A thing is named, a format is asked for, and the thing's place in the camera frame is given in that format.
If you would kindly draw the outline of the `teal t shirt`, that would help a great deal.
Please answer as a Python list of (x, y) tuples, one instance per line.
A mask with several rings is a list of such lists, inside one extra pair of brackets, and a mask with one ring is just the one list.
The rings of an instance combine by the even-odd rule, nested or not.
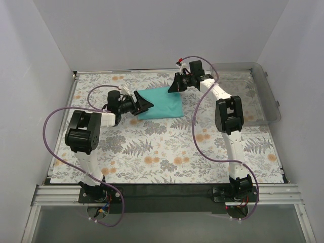
[(179, 93), (169, 93), (169, 87), (138, 91), (139, 95), (154, 106), (139, 114), (138, 119), (179, 118), (183, 117), (182, 98)]

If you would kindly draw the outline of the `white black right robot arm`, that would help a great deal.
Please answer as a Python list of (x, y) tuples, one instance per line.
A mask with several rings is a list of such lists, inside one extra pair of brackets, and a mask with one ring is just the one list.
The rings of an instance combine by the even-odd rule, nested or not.
[(183, 59), (179, 59), (176, 65), (179, 71), (175, 73), (168, 93), (184, 92), (188, 87), (195, 87), (203, 93), (192, 119), (192, 135), (196, 148), (198, 144), (194, 128), (197, 110), (206, 97), (215, 103), (215, 126), (221, 133), (227, 150), (229, 183), (223, 189), (215, 189), (213, 195), (221, 199), (247, 202), (249, 194), (253, 192), (253, 180), (246, 167), (241, 145), (241, 131), (244, 125), (241, 98), (224, 91), (218, 84), (218, 73), (215, 72), (215, 76), (206, 74), (200, 60), (190, 62), (189, 68)]

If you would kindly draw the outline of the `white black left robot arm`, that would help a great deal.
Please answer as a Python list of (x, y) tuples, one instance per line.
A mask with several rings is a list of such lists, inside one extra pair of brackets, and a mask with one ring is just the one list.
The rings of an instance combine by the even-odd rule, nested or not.
[(101, 129), (117, 126), (124, 113), (137, 116), (153, 106), (137, 91), (131, 95), (114, 90), (108, 92), (107, 103), (101, 111), (73, 112), (65, 133), (65, 144), (74, 152), (80, 168), (86, 172), (85, 178), (78, 183), (86, 196), (98, 203), (105, 201), (108, 196), (108, 190), (102, 184), (104, 175), (99, 168), (96, 151)]

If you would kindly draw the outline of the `floral patterned table mat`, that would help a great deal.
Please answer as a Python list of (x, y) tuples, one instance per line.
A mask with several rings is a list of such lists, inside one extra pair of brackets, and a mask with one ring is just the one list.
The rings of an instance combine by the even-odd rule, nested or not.
[[(181, 118), (140, 120), (127, 113), (118, 126), (101, 130), (98, 163), (108, 183), (226, 183), (227, 151), (214, 122), (212, 101), (200, 104), (195, 88), (181, 93)], [(267, 126), (245, 126), (242, 148), (259, 183), (282, 183), (281, 163)]]

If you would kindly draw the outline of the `clear plastic bin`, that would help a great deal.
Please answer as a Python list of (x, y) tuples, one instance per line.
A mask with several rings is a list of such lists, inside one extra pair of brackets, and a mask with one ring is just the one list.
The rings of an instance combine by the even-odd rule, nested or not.
[(233, 96), (240, 96), (244, 125), (266, 126), (280, 121), (279, 103), (267, 80), (267, 73), (255, 62), (216, 63), (211, 75), (219, 74), (219, 86)]

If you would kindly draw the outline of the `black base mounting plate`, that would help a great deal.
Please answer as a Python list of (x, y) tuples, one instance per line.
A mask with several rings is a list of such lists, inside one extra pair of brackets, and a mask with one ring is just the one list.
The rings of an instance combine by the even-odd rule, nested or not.
[(226, 213), (226, 203), (245, 205), (257, 200), (254, 187), (245, 194), (235, 194), (225, 184), (114, 184), (89, 186), (79, 182), (78, 203), (108, 207), (111, 214), (125, 213)]

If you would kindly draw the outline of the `aluminium frame rail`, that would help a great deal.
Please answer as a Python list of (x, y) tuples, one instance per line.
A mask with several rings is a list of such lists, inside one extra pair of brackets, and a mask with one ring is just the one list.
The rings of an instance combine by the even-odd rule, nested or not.
[[(116, 184), (124, 199), (210, 199), (215, 193), (224, 190), (226, 184)], [(303, 199), (298, 185), (284, 183), (261, 184), (259, 204), (295, 205)], [(79, 185), (37, 186), (32, 204), (40, 206), (98, 205), (99, 202), (86, 196)]]

